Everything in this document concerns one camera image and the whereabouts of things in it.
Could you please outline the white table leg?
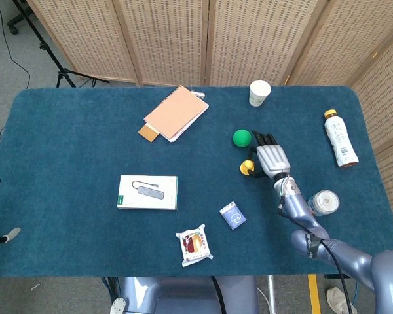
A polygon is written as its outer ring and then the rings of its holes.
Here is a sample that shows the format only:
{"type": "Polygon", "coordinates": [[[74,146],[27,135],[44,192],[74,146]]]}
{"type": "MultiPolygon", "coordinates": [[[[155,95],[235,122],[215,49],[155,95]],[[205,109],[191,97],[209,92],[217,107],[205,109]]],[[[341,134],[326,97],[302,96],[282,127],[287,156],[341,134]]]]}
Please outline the white table leg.
{"type": "Polygon", "coordinates": [[[270,314],[276,314],[276,302],[275,302],[275,291],[274,291],[274,276],[268,275],[268,295],[269,295],[269,309],[270,314]]]}

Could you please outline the clear cup with white lid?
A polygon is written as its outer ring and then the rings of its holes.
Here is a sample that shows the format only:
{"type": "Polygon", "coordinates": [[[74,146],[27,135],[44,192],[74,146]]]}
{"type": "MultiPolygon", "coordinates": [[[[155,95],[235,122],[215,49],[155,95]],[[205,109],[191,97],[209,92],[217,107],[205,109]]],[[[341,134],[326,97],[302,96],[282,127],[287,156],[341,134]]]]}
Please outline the clear cup with white lid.
{"type": "Polygon", "coordinates": [[[340,200],[336,193],[321,190],[311,196],[307,204],[314,215],[324,216],[336,212],[340,206],[340,200]]]}

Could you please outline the orange card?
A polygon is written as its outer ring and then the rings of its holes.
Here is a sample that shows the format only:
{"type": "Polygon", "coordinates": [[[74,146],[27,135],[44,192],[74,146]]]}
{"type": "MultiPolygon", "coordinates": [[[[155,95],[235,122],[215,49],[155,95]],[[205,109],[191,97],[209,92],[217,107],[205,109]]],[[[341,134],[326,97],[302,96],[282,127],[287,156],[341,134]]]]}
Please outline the orange card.
{"type": "Polygon", "coordinates": [[[140,128],[140,130],[138,131],[138,133],[145,138],[146,140],[148,140],[150,143],[152,143],[158,136],[159,136],[159,132],[152,127],[150,124],[145,124],[144,126],[142,126],[140,128]]]}

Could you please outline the grey-blue robot torso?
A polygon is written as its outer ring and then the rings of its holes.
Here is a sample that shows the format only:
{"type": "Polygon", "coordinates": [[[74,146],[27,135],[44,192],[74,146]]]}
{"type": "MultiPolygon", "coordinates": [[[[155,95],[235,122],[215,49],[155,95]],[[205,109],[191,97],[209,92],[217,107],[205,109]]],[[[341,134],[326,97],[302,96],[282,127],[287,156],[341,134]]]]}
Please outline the grey-blue robot torso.
{"type": "Polygon", "coordinates": [[[216,283],[211,277],[125,277],[122,314],[259,314],[254,276],[215,279],[216,283]]]}

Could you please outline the white bottle with yellow cap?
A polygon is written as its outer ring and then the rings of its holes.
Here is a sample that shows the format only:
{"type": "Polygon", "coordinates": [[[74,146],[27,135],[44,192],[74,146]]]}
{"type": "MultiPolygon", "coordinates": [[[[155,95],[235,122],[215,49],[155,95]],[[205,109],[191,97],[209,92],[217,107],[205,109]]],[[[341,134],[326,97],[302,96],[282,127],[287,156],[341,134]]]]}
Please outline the white bottle with yellow cap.
{"type": "Polygon", "coordinates": [[[352,167],[359,163],[348,136],[344,120],[337,115],[335,109],[324,112],[324,128],[335,154],[339,167],[352,167]]]}

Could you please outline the white floral paper cup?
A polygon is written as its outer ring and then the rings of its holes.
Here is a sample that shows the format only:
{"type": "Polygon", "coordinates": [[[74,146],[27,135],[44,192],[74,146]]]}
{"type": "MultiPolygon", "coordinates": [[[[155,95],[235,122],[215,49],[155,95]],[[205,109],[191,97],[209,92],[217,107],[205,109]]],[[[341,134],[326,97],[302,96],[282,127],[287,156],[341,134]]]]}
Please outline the white floral paper cup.
{"type": "Polygon", "coordinates": [[[271,93],[271,86],[264,80],[255,80],[250,84],[249,103],[253,107],[259,107],[271,93]]]}

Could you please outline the brown spiral notebook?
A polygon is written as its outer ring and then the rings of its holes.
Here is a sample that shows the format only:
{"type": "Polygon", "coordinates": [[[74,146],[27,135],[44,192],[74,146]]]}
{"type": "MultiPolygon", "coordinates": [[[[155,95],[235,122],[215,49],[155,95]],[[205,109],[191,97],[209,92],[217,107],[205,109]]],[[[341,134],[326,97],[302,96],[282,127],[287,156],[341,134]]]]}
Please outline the brown spiral notebook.
{"type": "Polygon", "coordinates": [[[173,143],[209,108],[204,97],[205,93],[190,91],[179,85],[144,118],[144,121],[173,143]]]}

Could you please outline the green ball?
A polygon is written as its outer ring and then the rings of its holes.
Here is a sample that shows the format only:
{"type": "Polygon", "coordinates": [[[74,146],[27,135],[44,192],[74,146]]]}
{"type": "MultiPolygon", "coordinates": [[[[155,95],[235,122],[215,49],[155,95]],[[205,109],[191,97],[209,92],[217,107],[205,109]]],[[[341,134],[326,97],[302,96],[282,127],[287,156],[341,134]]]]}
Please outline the green ball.
{"type": "Polygon", "coordinates": [[[233,143],[240,148],[244,148],[250,145],[252,141],[252,135],[248,130],[239,129],[233,134],[233,143]]]}

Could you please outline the white USB hub box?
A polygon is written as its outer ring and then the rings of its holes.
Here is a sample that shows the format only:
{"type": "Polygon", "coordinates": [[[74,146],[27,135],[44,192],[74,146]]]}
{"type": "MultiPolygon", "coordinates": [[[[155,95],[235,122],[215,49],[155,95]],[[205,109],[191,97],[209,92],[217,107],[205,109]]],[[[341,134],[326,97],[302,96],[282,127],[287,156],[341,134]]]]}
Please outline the white USB hub box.
{"type": "Polygon", "coordinates": [[[121,175],[117,198],[118,209],[177,209],[176,176],[121,175]]]}

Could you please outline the white snack cake package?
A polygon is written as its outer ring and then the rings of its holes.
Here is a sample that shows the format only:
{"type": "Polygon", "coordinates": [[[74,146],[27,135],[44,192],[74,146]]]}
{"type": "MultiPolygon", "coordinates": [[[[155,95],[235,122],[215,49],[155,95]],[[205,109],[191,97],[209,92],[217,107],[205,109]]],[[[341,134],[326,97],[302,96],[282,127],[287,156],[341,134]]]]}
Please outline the white snack cake package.
{"type": "Polygon", "coordinates": [[[183,255],[182,266],[187,267],[205,258],[213,259],[207,242],[205,224],[198,228],[176,233],[183,255]]]}

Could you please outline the beige shoe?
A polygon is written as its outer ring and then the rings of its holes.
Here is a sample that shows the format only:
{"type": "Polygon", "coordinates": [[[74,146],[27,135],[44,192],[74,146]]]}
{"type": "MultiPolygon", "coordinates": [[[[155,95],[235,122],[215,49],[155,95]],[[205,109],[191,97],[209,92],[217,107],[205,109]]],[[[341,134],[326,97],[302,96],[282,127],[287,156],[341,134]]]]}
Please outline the beige shoe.
{"type": "Polygon", "coordinates": [[[352,304],[348,305],[345,294],[337,287],[326,291],[326,300],[331,310],[336,314],[358,314],[352,304]]]}

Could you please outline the yellow floor tape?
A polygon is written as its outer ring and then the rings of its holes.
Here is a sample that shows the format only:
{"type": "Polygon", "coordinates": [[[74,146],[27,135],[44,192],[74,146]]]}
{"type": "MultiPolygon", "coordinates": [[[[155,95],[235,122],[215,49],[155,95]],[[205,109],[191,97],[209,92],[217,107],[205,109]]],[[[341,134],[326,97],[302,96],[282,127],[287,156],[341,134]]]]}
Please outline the yellow floor tape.
{"type": "Polygon", "coordinates": [[[315,274],[308,274],[308,283],[312,314],[321,314],[318,282],[315,274]]]}

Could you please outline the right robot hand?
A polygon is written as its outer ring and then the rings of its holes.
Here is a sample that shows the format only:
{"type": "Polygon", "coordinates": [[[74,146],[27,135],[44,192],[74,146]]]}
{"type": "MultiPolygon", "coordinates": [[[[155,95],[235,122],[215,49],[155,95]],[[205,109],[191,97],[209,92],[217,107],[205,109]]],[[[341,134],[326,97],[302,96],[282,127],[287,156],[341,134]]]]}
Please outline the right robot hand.
{"type": "Polygon", "coordinates": [[[252,133],[258,145],[250,147],[248,157],[249,160],[254,161],[253,156],[256,155],[261,165],[261,170],[248,170],[248,175],[253,178],[268,177],[274,182],[289,175],[290,163],[276,139],[271,134],[262,134],[255,130],[252,130],[252,133]]]}

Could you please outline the black tripod stand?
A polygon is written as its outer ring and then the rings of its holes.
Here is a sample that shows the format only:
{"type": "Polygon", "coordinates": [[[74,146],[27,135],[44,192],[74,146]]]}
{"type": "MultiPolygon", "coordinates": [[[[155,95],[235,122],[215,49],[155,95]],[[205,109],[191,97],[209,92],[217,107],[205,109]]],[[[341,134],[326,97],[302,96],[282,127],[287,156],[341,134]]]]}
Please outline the black tripod stand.
{"type": "Polygon", "coordinates": [[[83,77],[83,78],[91,80],[92,87],[95,87],[95,85],[96,85],[96,83],[98,81],[99,82],[104,82],[106,84],[109,84],[108,80],[104,80],[102,78],[97,78],[97,77],[93,77],[93,76],[90,76],[90,75],[86,75],[84,73],[79,73],[79,72],[76,72],[76,71],[72,71],[70,69],[67,69],[67,68],[63,67],[63,65],[58,61],[57,57],[55,56],[55,54],[53,53],[53,51],[49,47],[48,43],[43,39],[43,37],[39,33],[38,29],[35,27],[35,25],[31,21],[31,19],[29,18],[28,14],[22,8],[22,6],[19,3],[19,1],[18,0],[12,0],[12,2],[15,4],[16,8],[19,10],[19,12],[23,16],[24,20],[28,23],[29,27],[32,29],[32,31],[34,32],[34,34],[36,35],[36,37],[40,41],[39,48],[41,50],[45,50],[47,52],[47,54],[51,57],[52,61],[54,62],[54,64],[58,68],[58,78],[57,78],[57,83],[56,83],[56,87],[57,88],[60,87],[60,83],[61,83],[62,79],[66,79],[68,84],[72,88],[76,88],[77,87],[75,85],[75,83],[71,80],[71,78],[69,76],[70,74],[77,75],[79,77],[83,77]]]}

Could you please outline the blue table cloth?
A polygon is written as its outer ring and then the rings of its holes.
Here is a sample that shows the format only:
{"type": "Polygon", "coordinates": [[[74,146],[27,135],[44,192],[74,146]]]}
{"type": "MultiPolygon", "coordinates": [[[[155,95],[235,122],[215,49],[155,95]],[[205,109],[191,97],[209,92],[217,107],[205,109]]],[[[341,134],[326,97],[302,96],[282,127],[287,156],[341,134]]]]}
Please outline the blue table cloth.
{"type": "Polygon", "coordinates": [[[320,217],[334,239],[369,254],[393,249],[393,215],[356,94],[344,86],[274,87],[260,107],[248,87],[203,87],[208,110],[173,143],[139,135],[172,89],[37,88],[15,98],[0,142],[0,277],[325,273],[291,245],[273,181],[240,173],[239,129],[282,146],[305,197],[332,190],[339,210],[320,217]],[[335,109],[359,163],[339,167],[324,128],[335,109]],[[118,209],[121,175],[176,176],[177,209],[118,209]],[[235,202],[232,230],[219,210],[235,202]],[[176,233],[205,224],[212,260],[187,267],[176,233]]]}

